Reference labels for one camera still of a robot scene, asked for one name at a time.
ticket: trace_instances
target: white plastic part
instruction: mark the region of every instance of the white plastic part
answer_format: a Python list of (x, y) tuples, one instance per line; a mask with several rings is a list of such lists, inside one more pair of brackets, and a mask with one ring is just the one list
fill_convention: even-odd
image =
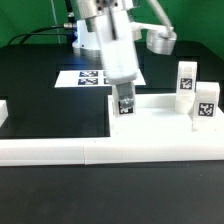
[(145, 137), (157, 133), (190, 133), (192, 120), (175, 112), (175, 94), (136, 95), (135, 116), (116, 117), (112, 97), (109, 97), (110, 134), (115, 136)]
[(0, 127), (8, 117), (8, 110), (5, 100), (0, 100)]
[(116, 40), (112, 39), (108, 15), (96, 17), (94, 24), (108, 81), (111, 85), (118, 85), (137, 78), (138, 62), (127, 12), (114, 12), (113, 17)]
[(148, 31), (147, 32), (147, 48), (156, 54), (170, 55), (176, 43), (177, 35), (172, 32), (172, 37), (164, 38), (166, 31)]
[(219, 83), (197, 82), (193, 112), (193, 129), (195, 131), (216, 131), (219, 94)]
[(196, 74), (197, 62), (179, 62), (175, 102), (175, 111), (177, 113), (189, 114), (193, 111)]
[(75, 53), (99, 56), (100, 46), (95, 32), (88, 32), (86, 21), (77, 21), (77, 40), (72, 44)]

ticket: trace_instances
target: black table surface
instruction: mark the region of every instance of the black table surface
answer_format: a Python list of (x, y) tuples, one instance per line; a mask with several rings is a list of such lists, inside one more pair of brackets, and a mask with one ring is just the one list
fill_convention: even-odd
[[(169, 57), (138, 43), (137, 53), (147, 83), (139, 94), (175, 92), (180, 60), (197, 61), (197, 79), (222, 90), (224, 61), (200, 43), (177, 42)], [(0, 99), (9, 118), (0, 137), (109, 136), (110, 87), (54, 88), (60, 70), (101, 68), (66, 45), (1, 48)], [(223, 224), (223, 204), (223, 161), (0, 168), (3, 224)]]
[[(147, 85), (141, 93), (175, 92), (178, 62), (197, 61), (197, 79), (224, 80), (224, 61), (197, 42), (177, 42), (171, 56), (152, 54), (137, 43)], [(66, 45), (24, 45), (0, 49), (0, 99), (9, 118), (0, 138), (109, 136), (107, 96), (111, 87), (54, 88), (61, 70), (102, 69), (99, 59), (74, 56)]]

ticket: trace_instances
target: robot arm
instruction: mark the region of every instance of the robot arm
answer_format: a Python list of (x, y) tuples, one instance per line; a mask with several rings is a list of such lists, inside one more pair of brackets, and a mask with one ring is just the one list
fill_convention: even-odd
[(127, 10), (134, 7), (132, 0), (77, 0), (81, 18), (89, 18), (96, 32), (107, 79), (113, 86), (114, 102), (123, 109), (132, 108), (135, 104), (133, 81), (137, 78), (138, 61), (133, 30), (150, 28), (152, 32), (147, 46), (155, 53), (169, 53), (170, 40), (175, 39), (161, 7), (155, 4), (155, 0), (148, 1), (166, 25), (165, 29), (164, 26), (130, 23)]

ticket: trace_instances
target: white block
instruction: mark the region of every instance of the white block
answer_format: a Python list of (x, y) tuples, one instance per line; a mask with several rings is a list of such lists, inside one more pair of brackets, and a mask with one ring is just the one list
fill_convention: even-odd
[(215, 82), (197, 82), (193, 131), (216, 131), (220, 88)]
[(84, 164), (79, 139), (4, 140), (0, 149), (0, 165)]
[(192, 112), (195, 99), (197, 62), (181, 61), (178, 65), (175, 111), (180, 114)]
[(8, 117), (8, 110), (5, 100), (0, 100), (0, 127)]

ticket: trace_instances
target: wire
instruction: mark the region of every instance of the wire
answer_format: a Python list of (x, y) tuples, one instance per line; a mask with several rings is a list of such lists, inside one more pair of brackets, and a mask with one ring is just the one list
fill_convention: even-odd
[(159, 4), (159, 2), (157, 2), (157, 0), (148, 0), (148, 3), (153, 8), (155, 14), (157, 15), (157, 17), (159, 18), (161, 23), (164, 26), (166, 26), (166, 29), (168, 32), (168, 37), (172, 37), (172, 30), (170, 28), (170, 27), (172, 27), (172, 24), (171, 24), (168, 16), (166, 15), (166, 13), (164, 12), (163, 8)]
[(68, 22), (69, 23), (76, 23), (75, 15), (72, 9), (72, 4), (70, 0), (65, 0), (66, 9), (68, 12)]
[[(55, 5), (54, 5), (54, 0), (51, 0), (51, 8), (52, 8), (52, 14), (54, 17), (54, 23), (58, 24), (58, 20), (57, 20), (57, 15), (56, 15), (56, 10), (55, 10)], [(61, 38), (60, 36), (58, 36), (58, 43), (61, 43)]]
[(64, 33), (24, 33), (24, 34), (19, 34), (15, 37), (13, 37), (7, 44), (7, 46), (9, 46), (15, 39), (19, 38), (19, 37), (23, 37), (23, 36), (29, 36), (28, 38), (30, 38), (31, 36), (66, 36), (66, 34)]
[(53, 30), (53, 29), (60, 29), (60, 28), (64, 28), (64, 25), (55, 25), (55, 26), (50, 26), (50, 27), (43, 27), (37, 30), (33, 30), (31, 33), (27, 34), (20, 42), (19, 44), (24, 44), (24, 42), (29, 39), (33, 33), (40, 33), (43, 31), (47, 31), (47, 30)]

